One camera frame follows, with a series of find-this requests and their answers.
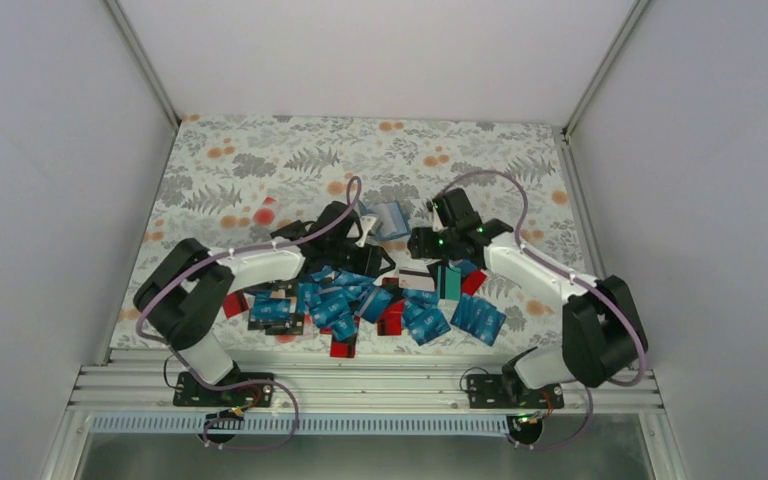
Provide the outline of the blue leather card holder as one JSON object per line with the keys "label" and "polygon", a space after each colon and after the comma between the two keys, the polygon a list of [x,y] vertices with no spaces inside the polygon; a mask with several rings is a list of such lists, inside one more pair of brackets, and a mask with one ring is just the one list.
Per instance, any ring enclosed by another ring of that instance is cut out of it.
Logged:
{"label": "blue leather card holder", "polygon": [[373,215],[377,217],[378,223],[373,229],[373,237],[378,241],[386,242],[396,240],[408,237],[411,233],[408,217],[401,205],[396,201],[381,202],[377,204],[365,204],[360,202],[359,210],[362,215]]}

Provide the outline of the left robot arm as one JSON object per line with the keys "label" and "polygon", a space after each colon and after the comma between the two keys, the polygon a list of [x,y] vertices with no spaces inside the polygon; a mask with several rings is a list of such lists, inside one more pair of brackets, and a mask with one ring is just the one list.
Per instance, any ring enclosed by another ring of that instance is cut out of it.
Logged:
{"label": "left robot arm", "polygon": [[199,392],[215,405],[238,391],[236,363],[212,331],[231,293],[261,284],[306,279],[330,267],[340,274],[376,278],[386,252],[371,243],[380,220],[334,201],[314,221],[294,221],[267,242],[210,249],[194,238],[178,242],[137,289],[133,305],[142,322],[182,361]]}

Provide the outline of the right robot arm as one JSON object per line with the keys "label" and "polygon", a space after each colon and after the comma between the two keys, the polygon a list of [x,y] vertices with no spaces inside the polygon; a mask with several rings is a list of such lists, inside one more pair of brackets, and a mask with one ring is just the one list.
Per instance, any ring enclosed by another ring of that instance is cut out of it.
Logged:
{"label": "right robot arm", "polygon": [[632,364],[646,368],[648,341],[623,279],[582,274],[532,249],[511,225],[483,220],[461,188],[439,193],[426,209],[431,224],[413,229],[413,258],[466,260],[514,282],[561,316],[559,344],[532,347],[504,364],[501,391],[509,404],[525,407],[550,384],[596,388],[615,383],[616,374]]}

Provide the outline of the teal black stripe card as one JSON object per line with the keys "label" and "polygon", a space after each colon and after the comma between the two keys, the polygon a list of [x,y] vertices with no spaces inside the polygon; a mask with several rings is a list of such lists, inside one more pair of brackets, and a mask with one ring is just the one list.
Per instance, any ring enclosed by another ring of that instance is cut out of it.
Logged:
{"label": "teal black stripe card", "polygon": [[459,300],[462,285],[460,269],[448,265],[439,265],[436,269],[435,285],[437,295],[441,300]]}

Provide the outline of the red card right side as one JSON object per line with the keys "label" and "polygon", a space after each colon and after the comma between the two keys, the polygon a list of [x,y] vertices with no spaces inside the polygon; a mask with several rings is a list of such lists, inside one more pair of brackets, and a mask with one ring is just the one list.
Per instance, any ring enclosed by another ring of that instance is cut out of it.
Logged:
{"label": "red card right side", "polygon": [[487,280],[488,275],[482,270],[474,270],[462,278],[461,293],[473,296]]}

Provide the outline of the blue cards right stack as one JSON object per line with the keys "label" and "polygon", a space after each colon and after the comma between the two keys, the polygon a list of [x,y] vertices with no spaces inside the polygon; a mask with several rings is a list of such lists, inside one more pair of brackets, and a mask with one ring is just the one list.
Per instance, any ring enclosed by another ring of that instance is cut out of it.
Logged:
{"label": "blue cards right stack", "polygon": [[487,346],[493,346],[506,319],[507,316],[489,301],[462,294],[450,324]]}

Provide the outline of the red card front centre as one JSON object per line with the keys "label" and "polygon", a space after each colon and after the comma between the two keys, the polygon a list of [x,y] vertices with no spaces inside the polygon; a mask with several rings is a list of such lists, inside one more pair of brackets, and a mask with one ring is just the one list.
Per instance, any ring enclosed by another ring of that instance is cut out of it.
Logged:
{"label": "red card front centre", "polygon": [[333,358],[354,358],[356,356],[357,337],[351,336],[344,340],[332,338],[329,355]]}

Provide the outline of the white red translucent card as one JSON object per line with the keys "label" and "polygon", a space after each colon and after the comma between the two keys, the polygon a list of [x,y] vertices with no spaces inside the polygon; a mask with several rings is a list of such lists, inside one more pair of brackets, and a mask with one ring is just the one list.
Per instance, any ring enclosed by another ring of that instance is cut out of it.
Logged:
{"label": "white red translucent card", "polygon": [[283,203],[274,197],[266,197],[251,216],[254,226],[272,227],[280,217]]}

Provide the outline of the red card left side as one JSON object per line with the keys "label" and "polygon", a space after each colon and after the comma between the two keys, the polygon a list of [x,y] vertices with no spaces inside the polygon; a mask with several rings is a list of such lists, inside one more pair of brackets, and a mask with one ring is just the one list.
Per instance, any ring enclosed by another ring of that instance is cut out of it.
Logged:
{"label": "red card left side", "polygon": [[223,312],[227,318],[232,318],[238,315],[242,315],[249,310],[249,304],[246,299],[245,292],[238,290],[229,293],[222,305]]}

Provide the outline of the floral patterned table mat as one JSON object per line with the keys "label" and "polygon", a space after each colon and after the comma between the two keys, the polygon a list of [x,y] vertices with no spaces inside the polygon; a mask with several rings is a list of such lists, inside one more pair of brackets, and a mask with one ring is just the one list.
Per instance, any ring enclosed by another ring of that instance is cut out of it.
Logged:
{"label": "floral patterned table mat", "polygon": [[[590,266],[553,129],[544,124],[329,117],[190,115],[171,149],[127,291],[134,294],[179,241],[256,244],[314,220],[362,181],[366,204],[398,202],[413,226],[424,203],[457,181],[479,214],[518,226],[535,249]],[[272,227],[251,216],[283,203]]]}

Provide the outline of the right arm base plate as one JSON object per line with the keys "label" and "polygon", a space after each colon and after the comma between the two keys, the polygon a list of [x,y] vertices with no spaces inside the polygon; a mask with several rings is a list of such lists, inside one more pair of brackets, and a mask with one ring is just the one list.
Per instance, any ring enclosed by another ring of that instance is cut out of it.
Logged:
{"label": "right arm base plate", "polygon": [[469,373],[461,381],[472,409],[561,409],[565,406],[559,384],[528,389],[501,374]]}

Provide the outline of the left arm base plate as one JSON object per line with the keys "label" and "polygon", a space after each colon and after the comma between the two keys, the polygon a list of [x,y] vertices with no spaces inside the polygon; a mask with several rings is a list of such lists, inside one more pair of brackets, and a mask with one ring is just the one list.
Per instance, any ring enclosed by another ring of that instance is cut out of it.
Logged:
{"label": "left arm base plate", "polygon": [[177,377],[172,404],[176,407],[266,408],[272,404],[273,393],[271,384],[211,390],[196,381],[191,373],[182,372]]}

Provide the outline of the aluminium rail frame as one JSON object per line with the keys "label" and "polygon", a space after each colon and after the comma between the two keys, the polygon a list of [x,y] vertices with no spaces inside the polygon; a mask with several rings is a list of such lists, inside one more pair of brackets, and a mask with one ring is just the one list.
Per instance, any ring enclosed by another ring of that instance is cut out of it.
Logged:
{"label": "aluminium rail frame", "polygon": [[[470,366],[498,370],[498,355],[383,355],[338,359],[326,353],[238,352],[244,370],[274,374],[304,413],[461,414],[469,411],[459,381]],[[165,410],[172,391],[162,370],[182,367],[160,350],[113,350],[106,364],[81,368],[72,408]]]}

